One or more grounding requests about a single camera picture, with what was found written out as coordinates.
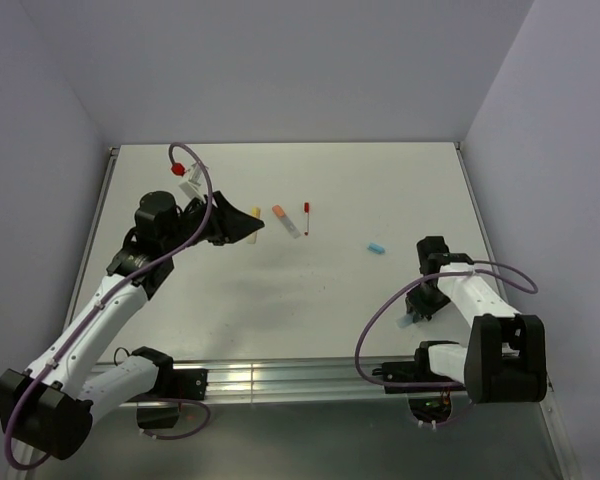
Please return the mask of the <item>clear blue highlighter pen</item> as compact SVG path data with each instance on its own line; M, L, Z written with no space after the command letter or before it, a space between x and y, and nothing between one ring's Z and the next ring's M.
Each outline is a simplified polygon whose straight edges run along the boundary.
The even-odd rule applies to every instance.
M400 317L396 321L396 324L400 329L405 329L408 326L412 325L413 323L414 323L414 321L413 321L413 317L411 315L404 315L403 317Z

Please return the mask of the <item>clear orange highlighter pen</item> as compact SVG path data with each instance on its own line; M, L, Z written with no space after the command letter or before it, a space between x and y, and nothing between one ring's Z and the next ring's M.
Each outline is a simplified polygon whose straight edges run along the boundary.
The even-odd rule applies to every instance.
M302 236L300 231L297 229L297 227L287 214L283 218L278 218L276 215L275 217L280 221L280 223L283 225L285 230L291 235L292 238L297 239Z

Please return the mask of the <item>light blue pen cap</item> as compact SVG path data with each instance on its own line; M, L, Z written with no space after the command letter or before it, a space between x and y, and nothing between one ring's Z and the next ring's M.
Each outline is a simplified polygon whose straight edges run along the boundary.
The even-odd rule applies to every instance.
M370 252L372 252L374 254L378 254L378 255L382 255L382 254L385 253L385 249L382 246L377 245L375 243L369 243L368 246L367 246L367 249Z

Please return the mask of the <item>thin red pen refill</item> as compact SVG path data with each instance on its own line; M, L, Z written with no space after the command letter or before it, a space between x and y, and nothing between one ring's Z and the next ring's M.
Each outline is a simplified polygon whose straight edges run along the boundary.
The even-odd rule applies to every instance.
M309 213L305 213L305 228L304 228L304 235L308 236L309 235L309 231L310 231L310 211Z

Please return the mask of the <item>orange pen cap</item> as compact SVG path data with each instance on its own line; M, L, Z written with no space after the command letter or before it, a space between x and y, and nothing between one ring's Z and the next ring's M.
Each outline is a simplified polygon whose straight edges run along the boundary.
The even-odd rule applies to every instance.
M272 207L272 211L273 213L278 217L278 218L283 218L286 216L286 213L284 212L284 210L282 209L281 206L279 205L274 205Z

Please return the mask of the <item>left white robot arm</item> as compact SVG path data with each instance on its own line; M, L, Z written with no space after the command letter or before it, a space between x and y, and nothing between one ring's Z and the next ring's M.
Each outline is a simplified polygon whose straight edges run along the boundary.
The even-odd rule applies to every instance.
M82 446L91 428L136 397L163 399L175 386L174 360L149 347L119 366L89 376L122 327L157 293L174 269L173 257L207 241L235 244L263 229L261 219L231 205L216 191L180 208L172 194L144 195L134 226L106 269L98 289L61 336L23 371L0 376L0 422L12 467L15 440L46 458L64 460Z

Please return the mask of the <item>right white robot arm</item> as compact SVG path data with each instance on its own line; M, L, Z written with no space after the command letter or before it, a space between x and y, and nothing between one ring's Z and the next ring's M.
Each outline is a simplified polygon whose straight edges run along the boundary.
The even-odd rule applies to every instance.
M537 403L547 392L543 322L503 300L483 279L492 271L465 253L452 253L442 236L416 244L423 281L406 293L413 321L431 320L452 305L467 322L463 346L452 341L423 341L416 349L415 383L437 388L443 381L461 384L470 400L482 403Z

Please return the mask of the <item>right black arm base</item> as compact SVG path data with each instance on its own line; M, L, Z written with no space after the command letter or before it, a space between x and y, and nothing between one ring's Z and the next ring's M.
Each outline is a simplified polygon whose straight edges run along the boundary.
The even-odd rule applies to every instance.
M409 383L407 387L384 386L386 394L424 393L450 390L464 392L465 387L435 374L421 373L415 361L383 362L373 370L373 376L384 383Z

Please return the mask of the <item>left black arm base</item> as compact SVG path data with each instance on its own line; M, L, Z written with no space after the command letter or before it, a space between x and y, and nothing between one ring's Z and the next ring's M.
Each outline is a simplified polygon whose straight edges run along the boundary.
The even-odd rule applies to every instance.
M149 398L202 401L205 399L208 370L205 368L160 371L154 386L145 393Z

